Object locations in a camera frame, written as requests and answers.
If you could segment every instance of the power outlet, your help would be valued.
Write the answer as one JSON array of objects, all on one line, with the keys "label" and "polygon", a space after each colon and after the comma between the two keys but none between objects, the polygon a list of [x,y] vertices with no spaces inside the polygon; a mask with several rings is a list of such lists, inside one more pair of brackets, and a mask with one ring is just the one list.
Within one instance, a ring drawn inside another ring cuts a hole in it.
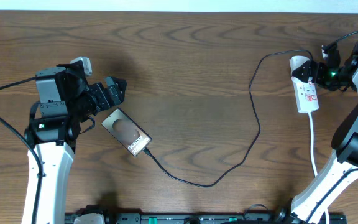
[{"label": "power outlet", "polygon": [[[304,56],[294,56],[290,59],[291,74],[292,71],[303,65],[309,59]],[[316,86],[311,82],[301,82],[299,79],[291,75],[293,88],[295,90],[296,105],[299,113],[309,113],[319,108],[317,100]]]}]

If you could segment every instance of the power strip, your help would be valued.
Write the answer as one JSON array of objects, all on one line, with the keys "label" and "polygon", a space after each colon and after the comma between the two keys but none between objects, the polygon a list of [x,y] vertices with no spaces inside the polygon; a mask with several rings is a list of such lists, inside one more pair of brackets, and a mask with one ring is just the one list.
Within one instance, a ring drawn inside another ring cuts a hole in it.
[{"label": "power strip", "polygon": [[304,56],[294,56],[290,59],[291,79],[295,90],[296,105],[299,113],[310,113],[319,108],[316,87],[314,83],[311,82],[311,77],[308,83],[304,83],[292,76],[292,72],[308,60],[309,59]]}]

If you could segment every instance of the white power cord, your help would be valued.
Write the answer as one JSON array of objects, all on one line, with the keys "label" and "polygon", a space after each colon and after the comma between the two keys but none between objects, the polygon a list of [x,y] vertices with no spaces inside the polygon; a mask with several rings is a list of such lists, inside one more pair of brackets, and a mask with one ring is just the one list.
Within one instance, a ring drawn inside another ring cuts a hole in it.
[{"label": "white power cord", "polygon": [[[313,168],[314,176],[317,176],[317,168],[316,163],[314,161],[314,127],[313,127],[313,118],[311,117],[311,112],[308,113],[309,115],[309,122],[310,122],[310,162],[311,166]],[[328,209],[324,211],[324,214],[326,215],[326,224],[329,224],[329,215],[328,215]]]}]

